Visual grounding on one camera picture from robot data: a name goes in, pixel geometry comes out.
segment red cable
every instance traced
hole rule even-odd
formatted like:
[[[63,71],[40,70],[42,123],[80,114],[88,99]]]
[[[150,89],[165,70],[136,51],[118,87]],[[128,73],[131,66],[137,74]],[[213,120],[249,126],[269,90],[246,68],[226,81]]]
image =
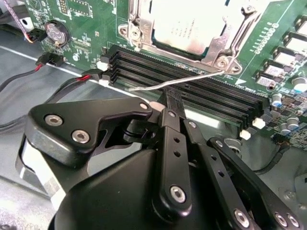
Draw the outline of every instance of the red cable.
[[[39,69],[42,68],[42,66],[43,66],[42,64],[38,65],[38,66],[35,68],[35,72],[36,72],[36,71],[39,71]]]
[[[77,81],[85,81],[88,80],[91,77],[91,75],[85,75],[84,77],[76,78]]]

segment white cable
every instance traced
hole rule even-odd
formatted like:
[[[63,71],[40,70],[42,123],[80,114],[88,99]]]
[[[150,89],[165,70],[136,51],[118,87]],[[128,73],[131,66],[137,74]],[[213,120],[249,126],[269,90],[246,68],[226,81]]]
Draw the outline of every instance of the white cable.
[[[2,0],[4,5],[6,6],[6,8],[8,9],[8,11],[10,12],[11,16],[13,17],[13,19],[15,20],[15,22],[17,23],[18,27],[21,29],[22,33],[24,34],[24,37],[27,39],[28,42],[33,43],[27,34],[27,31],[25,30],[25,28],[23,27],[23,25],[21,24],[21,22],[19,21],[19,18],[17,17],[16,13],[14,12],[13,8],[9,5],[9,3],[7,2],[7,0]]]
[[[163,87],[168,86],[168,85],[174,85],[174,84],[183,83],[183,82],[187,82],[187,81],[194,81],[194,80],[199,80],[199,79],[203,79],[203,78],[213,77],[213,76],[220,75],[220,74],[223,74],[223,73],[225,73],[225,71],[219,70],[219,71],[217,71],[215,73],[209,73],[209,74],[204,74],[204,75],[197,75],[197,76],[188,77],[188,78],[181,78],[181,79],[177,79],[177,80],[170,80],[170,81],[163,82],[160,85],[155,85],[155,86],[151,86],[151,87],[129,88],[128,91],[133,92],[133,91],[158,90],[158,89],[163,88]]]

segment screw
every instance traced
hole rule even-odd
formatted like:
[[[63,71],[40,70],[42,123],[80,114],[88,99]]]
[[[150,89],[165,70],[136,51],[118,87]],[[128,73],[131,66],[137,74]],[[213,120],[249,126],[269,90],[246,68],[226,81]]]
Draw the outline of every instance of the screw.
[[[196,124],[192,121],[189,122],[190,126],[192,126],[193,128],[196,128]]]
[[[136,18],[136,19],[135,19],[135,22],[136,22],[137,24],[140,24],[141,19],[140,19],[140,18]]]
[[[131,39],[132,40],[138,40],[140,38],[140,36],[141,36],[140,30],[137,27],[133,28],[133,30],[131,32]]]
[[[233,73],[238,73],[240,71],[240,68],[238,66],[234,66],[234,67],[231,68],[231,71]]]
[[[295,198],[295,193],[290,191],[290,190],[286,190],[284,192],[284,198],[287,199],[287,200],[294,200]]]
[[[90,140],[90,135],[81,129],[73,131],[71,137],[74,141],[81,143],[81,144],[85,144],[89,142]]]
[[[275,213],[275,218],[278,221],[278,223],[280,223],[281,226],[287,227],[287,221],[279,214],[279,213]]]
[[[178,186],[172,186],[170,192],[173,199],[176,200],[178,203],[183,203],[186,201],[186,194]]]
[[[237,221],[244,227],[244,228],[248,228],[249,227],[249,220],[246,217],[246,215],[241,212],[239,209],[235,210],[235,217],[237,219]]]
[[[148,109],[148,106],[145,103],[140,103],[140,107],[142,109]]]
[[[291,223],[292,223],[295,227],[299,228],[299,224],[298,224],[297,220],[296,220],[293,216],[291,216],[290,214],[288,214],[288,218],[289,218],[289,220],[291,221]]]
[[[218,146],[223,147],[222,142],[220,142],[219,140],[217,140],[215,143],[216,143]]]
[[[127,30],[124,29],[124,28],[120,28],[119,32],[120,32],[121,35],[127,35]]]
[[[50,114],[45,117],[45,122],[50,126],[60,126],[63,124],[61,117],[55,114]]]
[[[172,111],[169,111],[168,114],[172,117],[176,117],[176,115]]]
[[[216,60],[215,64],[217,67],[225,69],[229,64],[229,60],[225,56],[221,56]]]

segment electrolytic capacitor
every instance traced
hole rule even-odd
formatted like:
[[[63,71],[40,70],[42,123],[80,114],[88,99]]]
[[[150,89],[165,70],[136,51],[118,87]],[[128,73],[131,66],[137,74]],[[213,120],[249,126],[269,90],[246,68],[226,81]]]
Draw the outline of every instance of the electrolytic capacitor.
[[[280,134],[286,136],[289,133],[291,133],[291,131],[288,129],[287,123],[281,124],[280,125]]]
[[[299,119],[297,117],[290,117],[287,120],[287,127],[289,130],[296,130],[299,125],[298,125]]]
[[[303,93],[307,90],[307,79],[304,77],[294,78],[292,80],[293,90],[296,93]]]
[[[272,95],[272,105],[275,107],[281,107],[282,103],[282,95],[280,93],[276,93]]]

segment cable connector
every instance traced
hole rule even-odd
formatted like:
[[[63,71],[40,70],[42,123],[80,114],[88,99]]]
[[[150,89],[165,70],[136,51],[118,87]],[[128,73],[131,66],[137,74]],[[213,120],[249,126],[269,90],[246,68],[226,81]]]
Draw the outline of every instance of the cable connector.
[[[91,78],[95,81],[99,81],[103,78],[104,72],[100,69],[89,69],[85,72],[83,72],[81,75],[82,77],[85,77],[86,75],[91,76]]]
[[[60,56],[57,54],[52,54],[49,52],[44,53],[42,56],[40,56],[36,62],[36,65],[44,66],[47,63],[53,65],[53,66],[61,66],[64,63],[64,56]]]
[[[33,29],[30,32],[27,32],[28,38],[33,42],[41,42],[47,37],[45,30]]]

